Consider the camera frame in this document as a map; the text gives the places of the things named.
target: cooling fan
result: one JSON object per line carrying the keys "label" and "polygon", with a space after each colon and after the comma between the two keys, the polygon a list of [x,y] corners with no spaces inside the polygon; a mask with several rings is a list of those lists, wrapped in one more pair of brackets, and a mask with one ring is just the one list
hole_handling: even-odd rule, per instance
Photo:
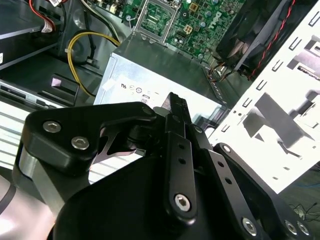
{"label": "cooling fan", "polygon": [[257,69],[263,69],[316,2],[247,0],[216,52],[234,71],[252,77]]}

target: blue cable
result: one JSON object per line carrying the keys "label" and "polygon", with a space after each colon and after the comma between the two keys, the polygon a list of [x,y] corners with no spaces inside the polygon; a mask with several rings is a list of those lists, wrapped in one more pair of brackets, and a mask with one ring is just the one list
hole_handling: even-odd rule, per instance
{"label": "blue cable", "polygon": [[295,185],[295,186],[300,188],[317,188],[317,187],[320,187],[320,183],[314,184],[314,185]]}

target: red wire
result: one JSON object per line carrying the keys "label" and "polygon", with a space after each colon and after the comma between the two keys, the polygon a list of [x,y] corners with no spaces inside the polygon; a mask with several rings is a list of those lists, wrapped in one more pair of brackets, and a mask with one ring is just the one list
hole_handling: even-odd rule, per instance
{"label": "red wire", "polygon": [[34,9],[34,6],[32,5],[32,0],[29,0],[29,6],[30,6],[32,12],[34,12],[34,14],[36,14],[38,17],[40,17],[40,18],[42,18],[43,20],[48,21],[48,22],[50,23],[53,31],[56,30],[56,25],[55,25],[55,23],[54,23],[50,18],[41,15],[39,12],[37,12],[37,11]]}
{"label": "red wire", "polygon": [[255,75],[256,71],[260,68],[263,60],[264,60],[265,57],[266,57],[266,53],[269,51],[269,49],[270,49],[270,47],[272,46],[272,44],[274,44],[274,42],[278,39],[280,32],[281,32],[282,29],[284,28],[284,26],[285,26],[288,18],[289,18],[290,15],[291,15],[291,11],[292,11],[292,8],[293,8],[293,6],[295,5],[295,3],[296,3],[296,0],[292,0],[291,6],[290,6],[289,9],[288,9],[288,12],[287,12],[287,14],[286,14],[285,19],[282,21],[282,24],[281,24],[280,29],[276,32],[273,40],[270,41],[270,43],[268,44],[267,48],[263,51],[262,58],[261,58],[261,60],[259,61],[258,66],[253,70],[253,72],[251,73],[251,75],[248,77],[249,80],[253,77],[253,75]]}

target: metal bracket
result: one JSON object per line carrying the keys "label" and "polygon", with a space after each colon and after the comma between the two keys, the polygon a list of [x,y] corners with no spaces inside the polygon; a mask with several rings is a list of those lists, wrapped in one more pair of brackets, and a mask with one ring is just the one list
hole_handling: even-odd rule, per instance
{"label": "metal bracket", "polygon": [[[165,26],[165,29],[164,29],[164,33],[162,36],[158,36],[156,34],[154,34],[153,32],[147,30],[147,29],[144,29],[142,27],[142,23],[144,22],[148,12],[148,4],[155,4],[155,5],[158,5],[159,7],[163,8],[164,10],[166,10],[168,13],[171,14],[171,19],[170,21],[168,21],[168,23],[166,24]],[[176,14],[179,10],[179,7],[177,7],[176,9],[175,8],[172,8],[170,5],[164,3],[163,1],[161,0],[146,0],[143,7],[142,7],[142,10],[141,10],[141,14],[137,20],[137,23],[136,23],[136,26],[134,28],[134,31],[135,32],[139,32],[142,36],[142,38],[145,40],[147,38],[149,38],[150,40],[150,43],[159,43],[159,44],[162,44],[164,45],[165,44],[165,40],[167,39],[167,36],[168,36],[168,33],[169,33],[169,30],[175,20],[175,17],[176,17]]]}

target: white metal chassis panel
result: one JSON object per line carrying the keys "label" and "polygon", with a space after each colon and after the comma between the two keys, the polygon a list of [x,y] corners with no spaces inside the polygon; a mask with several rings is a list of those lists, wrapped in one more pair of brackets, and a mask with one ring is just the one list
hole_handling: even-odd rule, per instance
{"label": "white metal chassis panel", "polygon": [[243,120],[249,112],[255,111],[255,104],[264,93],[269,94],[287,113],[301,107],[310,90],[320,93],[320,81],[287,67],[311,39],[320,39],[319,18],[320,1],[209,137],[212,145],[220,142],[230,145],[277,193],[319,161],[320,132],[301,125],[317,141],[317,148],[302,157],[295,157],[286,155],[278,144],[251,139],[243,126]]}

